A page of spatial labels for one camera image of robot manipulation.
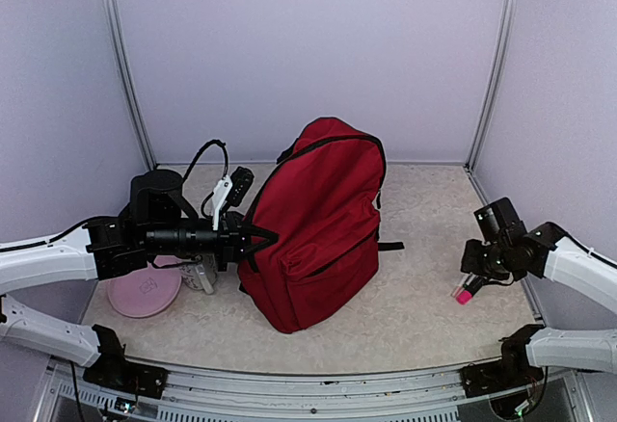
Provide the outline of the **pink highlighter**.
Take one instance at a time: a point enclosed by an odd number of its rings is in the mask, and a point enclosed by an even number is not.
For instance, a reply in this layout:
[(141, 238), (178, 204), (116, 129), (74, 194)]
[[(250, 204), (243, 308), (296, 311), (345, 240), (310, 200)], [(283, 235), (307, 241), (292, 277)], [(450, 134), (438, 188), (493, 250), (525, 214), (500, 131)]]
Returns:
[(469, 274), (457, 285), (452, 293), (454, 300), (461, 305), (467, 304), (484, 285), (484, 278)]

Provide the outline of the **red backpack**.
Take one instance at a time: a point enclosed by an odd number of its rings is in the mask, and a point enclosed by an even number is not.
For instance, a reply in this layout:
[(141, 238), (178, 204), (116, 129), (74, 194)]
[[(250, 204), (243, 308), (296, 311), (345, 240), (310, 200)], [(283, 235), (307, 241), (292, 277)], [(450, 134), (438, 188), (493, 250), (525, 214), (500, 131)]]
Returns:
[(245, 220), (279, 234), (239, 271), (241, 287), (271, 326), (306, 330), (339, 311), (373, 278), (382, 251), (381, 141), (334, 117), (309, 123), (277, 159)]

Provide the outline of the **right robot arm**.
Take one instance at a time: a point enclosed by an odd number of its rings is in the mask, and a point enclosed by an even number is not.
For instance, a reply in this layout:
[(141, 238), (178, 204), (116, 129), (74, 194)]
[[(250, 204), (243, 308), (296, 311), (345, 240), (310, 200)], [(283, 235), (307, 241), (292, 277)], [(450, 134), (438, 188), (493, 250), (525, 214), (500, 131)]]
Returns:
[[(563, 284), (616, 311), (616, 262), (585, 247), (558, 224), (527, 230), (511, 200), (501, 198), (473, 216), (483, 238), (466, 242), (461, 272), (467, 277), (455, 299), (468, 303), (483, 287), (507, 287), (528, 275)], [(502, 340), (493, 377), (504, 387), (545, 367), (614, 374), (615, 330), (557, 330), (525, 326)]]

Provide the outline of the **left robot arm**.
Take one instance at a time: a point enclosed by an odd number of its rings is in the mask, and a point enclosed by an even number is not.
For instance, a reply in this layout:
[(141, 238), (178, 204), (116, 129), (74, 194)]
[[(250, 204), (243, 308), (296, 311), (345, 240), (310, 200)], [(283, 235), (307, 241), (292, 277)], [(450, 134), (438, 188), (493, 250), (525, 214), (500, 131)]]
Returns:
[(113, 330), (60, 320), (25, 306), (11, 293), (67, 280), (124, 277), (153, 265), (160, 255), (211, 253), (224, 265), (277, 243), (277, 233), (234, 210), (252, 185), (249, 170), (239, 168), (217, 183), (210, 216), (199, 216), (184, 197), (184, 181), (176, 171), (149, 171), (132, 179), (129, 202), (117, 217), (92, 217), (38, 241), (3, 246), (2, 339), (84, 368), (95, 366), (113, 387), (128, 386), (135, 368)]

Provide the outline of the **white patterned mug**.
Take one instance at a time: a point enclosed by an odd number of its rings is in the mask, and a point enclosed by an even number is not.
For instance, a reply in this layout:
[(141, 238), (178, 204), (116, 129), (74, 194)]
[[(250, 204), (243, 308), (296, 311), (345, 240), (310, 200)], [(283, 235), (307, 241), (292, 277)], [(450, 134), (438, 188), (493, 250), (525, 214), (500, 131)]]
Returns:
[(183, 264), (179, 271), (184, 284), (190, 289), (202, 291), (206, 295), (215, 293), (217, 264), (213, 254), (201, 255), (199, 259)]

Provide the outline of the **pink plate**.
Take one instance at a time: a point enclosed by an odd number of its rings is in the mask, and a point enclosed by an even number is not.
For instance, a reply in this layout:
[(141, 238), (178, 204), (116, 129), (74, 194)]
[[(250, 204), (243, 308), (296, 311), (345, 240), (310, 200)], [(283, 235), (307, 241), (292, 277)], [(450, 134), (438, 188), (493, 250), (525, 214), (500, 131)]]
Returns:
[(155, 264), (159, 268), (148, 264), (144, 269), (105, 281), (110, 305), (120, 315), (133, 319), (164, 311), (174, 302), (182, 284), (178, 268), (167, 268), (178, 262), (173, 256), (158, 256)]

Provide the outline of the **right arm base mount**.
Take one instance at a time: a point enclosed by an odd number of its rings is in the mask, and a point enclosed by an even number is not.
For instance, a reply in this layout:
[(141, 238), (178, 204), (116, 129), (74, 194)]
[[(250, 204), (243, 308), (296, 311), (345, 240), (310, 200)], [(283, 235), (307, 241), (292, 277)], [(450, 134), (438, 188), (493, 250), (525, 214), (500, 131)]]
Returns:
[(495, 360), (465, 366), (459, 374), (466, 397), (473, 398), (541, 381), (545, 371), (529, 366), (523, 370), (510, 368)]

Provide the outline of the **front aluminium rail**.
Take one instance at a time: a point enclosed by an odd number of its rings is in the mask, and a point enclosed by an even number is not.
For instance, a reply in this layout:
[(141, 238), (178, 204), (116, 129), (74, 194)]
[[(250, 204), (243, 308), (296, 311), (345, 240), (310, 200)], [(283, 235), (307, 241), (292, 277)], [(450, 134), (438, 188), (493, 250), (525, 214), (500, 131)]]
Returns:
[[(413, 371), (348, 375), (285, 375), (247, 373), (170, 364), (130, 357), (140, 364), (168, 371), (160, 399), (138, 397), (138, 407), (128, 416), (113, 410), (119, 393), (84, 382), (77, 370), (77, 389), (84, 415), (94, 419), (107, 409), (126, 421), (459, 421), (461, 409), (477, 405), (480, 416), (497, 398), (526, 389), (512, 388), (495, 395), (468, 397), (460, 370), (465, 364)], [(40, 396), (27, 421), (72, 419), (68, 404), (74, 404), (69, 365), (50, 358), (43, 374)], [(600, 421), (580, 372), (556, 368), (550, 371), (540, 405), (524, 421)]]

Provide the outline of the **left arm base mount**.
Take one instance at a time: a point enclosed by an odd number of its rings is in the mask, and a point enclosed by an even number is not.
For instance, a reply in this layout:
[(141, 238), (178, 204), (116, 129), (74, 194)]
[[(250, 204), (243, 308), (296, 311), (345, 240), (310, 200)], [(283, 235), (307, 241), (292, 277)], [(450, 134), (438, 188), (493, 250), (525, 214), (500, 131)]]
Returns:
[(119, 392), (159, 400), (168, 376), (168, 371), (162, 367), (132, 361), (98, 360), (85, 369), (83, 380)]

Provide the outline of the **right aluminium frame post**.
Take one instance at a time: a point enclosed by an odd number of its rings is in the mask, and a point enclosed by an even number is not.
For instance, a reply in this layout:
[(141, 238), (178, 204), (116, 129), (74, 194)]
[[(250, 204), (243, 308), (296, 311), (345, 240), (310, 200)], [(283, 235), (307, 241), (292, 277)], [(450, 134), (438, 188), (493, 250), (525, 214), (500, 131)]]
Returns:
[(480, 117), (470, 146), (465, 164), (469, 174), (474, 174), (482, 148), (488, 136), (490, 122), (498, 94), (502, 73), (505, 67), (511, 29), (515, 19), (518, 0), (503, 0), (500, 21), (497, 30), (496, 48), (489, 72), (487, 88), (483, 97)]

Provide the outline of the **aluminium frame post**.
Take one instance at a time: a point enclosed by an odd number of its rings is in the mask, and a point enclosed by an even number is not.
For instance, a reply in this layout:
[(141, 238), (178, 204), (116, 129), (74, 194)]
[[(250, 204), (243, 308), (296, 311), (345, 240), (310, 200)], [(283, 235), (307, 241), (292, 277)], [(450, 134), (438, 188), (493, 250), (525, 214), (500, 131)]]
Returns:
[(109, 27), (112, 50), (121, 79), (121, 88), (128, 109), (130, 123), (134, 130), (137, 146), (141, 153), (143, 162), (146, 168), (151, 171), (157, 167), (157, 161), (148, 137), (146, 123), (142, 116), (130, 69), (129, 58), (122, 34), (121, 15), (118, 0), (102, 0), (102, 2)]
[(505, 67), (511, 29), (515, 19), (518, 0), (503, 0), (500, 21), (497, 30), (496, 48), (489, 72), (487, 88), (483, 97), (480, 117), (470, 146), (465, 164), (469, 174), (474, 174), (482, 148), (488, 136), (490, 122), (498, 94), (502, 73)]

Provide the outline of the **left aluminium frame post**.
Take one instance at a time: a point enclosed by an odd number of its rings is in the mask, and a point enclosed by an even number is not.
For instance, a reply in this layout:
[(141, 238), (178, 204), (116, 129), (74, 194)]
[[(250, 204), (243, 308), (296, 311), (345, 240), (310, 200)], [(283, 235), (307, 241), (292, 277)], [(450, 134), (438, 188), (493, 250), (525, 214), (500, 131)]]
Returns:
[(157, 161), (148, 137), (146, 123), (142, 116), (130, 69), (129, 58), (122, 34), (121, 15), (118, 0), (102, 0), (102, 2), (109, 27), (112, 50), (121, 79), (121, 88), (128, 109), (130, 123), (134, 130), (137, 146), (141, 153), (143, 162), (146, 168), (151, 171), (157, 167)]

